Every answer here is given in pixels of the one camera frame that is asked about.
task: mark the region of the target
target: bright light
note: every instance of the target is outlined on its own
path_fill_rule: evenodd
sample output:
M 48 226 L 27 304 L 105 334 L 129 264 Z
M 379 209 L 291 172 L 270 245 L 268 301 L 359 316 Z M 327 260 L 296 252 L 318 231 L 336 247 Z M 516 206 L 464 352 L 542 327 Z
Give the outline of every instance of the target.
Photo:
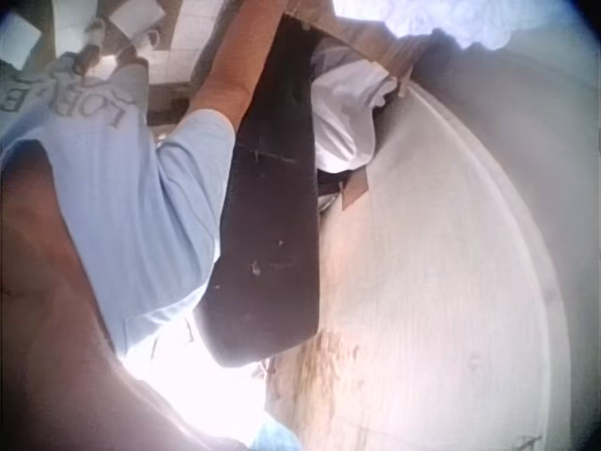
M 143 379 L 193 427 L 250 445 L 264 418 L 267 389 L 264 378 L 253 377 L 256 369 L 220 367 L 188 318 L 164 331 Z

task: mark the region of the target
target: dark object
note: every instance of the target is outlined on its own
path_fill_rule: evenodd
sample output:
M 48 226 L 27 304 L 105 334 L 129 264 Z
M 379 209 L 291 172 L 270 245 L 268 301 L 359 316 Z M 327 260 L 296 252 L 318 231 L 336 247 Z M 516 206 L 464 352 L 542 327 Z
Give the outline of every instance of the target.
M 318 216 L 310 58 L 318 35 L 283 19 L 239 131 L 222 256 L 195 314 L 222 365 L 259 361 L 315 334 Z

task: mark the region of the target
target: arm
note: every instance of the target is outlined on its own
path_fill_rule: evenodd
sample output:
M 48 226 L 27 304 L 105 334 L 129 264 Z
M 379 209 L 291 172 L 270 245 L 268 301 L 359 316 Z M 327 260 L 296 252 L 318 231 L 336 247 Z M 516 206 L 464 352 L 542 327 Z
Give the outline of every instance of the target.
M 287 0 L 244 0 L 230 24 L 207 80 L 189 112 L 208 108 L 238 130 L 253 99 Z

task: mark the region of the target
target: tiled floor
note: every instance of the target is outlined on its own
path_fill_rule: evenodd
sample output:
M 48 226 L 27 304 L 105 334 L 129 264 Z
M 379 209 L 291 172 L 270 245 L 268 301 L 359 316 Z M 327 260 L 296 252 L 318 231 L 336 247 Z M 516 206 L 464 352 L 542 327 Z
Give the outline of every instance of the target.
M 126 36 L 155 23 L 162 44 L 145 55 L 152 85 L 190 82 L 199 55 L 207 45 L 227 0 L 45 0 L 52 3 L 53 32 L 41 30 L 54 41 L 54 54 L 77 52 L 84 45 L 85 28 L 97 15 L 107 16 L 105 56 L 93 74 L 107 77 L 115 66 L 114 53 L 127 42 Z M 132 14 L 123 20 L 116 11 L 130 6 Z

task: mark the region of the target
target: shirt sleeve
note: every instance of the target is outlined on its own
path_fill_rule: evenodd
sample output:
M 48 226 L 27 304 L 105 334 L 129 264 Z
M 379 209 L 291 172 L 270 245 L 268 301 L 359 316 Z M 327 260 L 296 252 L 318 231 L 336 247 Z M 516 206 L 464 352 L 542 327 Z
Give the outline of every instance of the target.
M 235 141 L 227 117 L 198 110 L 185 117 L 158 149 L 162 188 L 172 213 L 192 246 L 202 236 L 213 241 L 211 263 L 219 256 L 219 223 Z M 202 243 L 200 247 L 198 252 L 206 252 Z

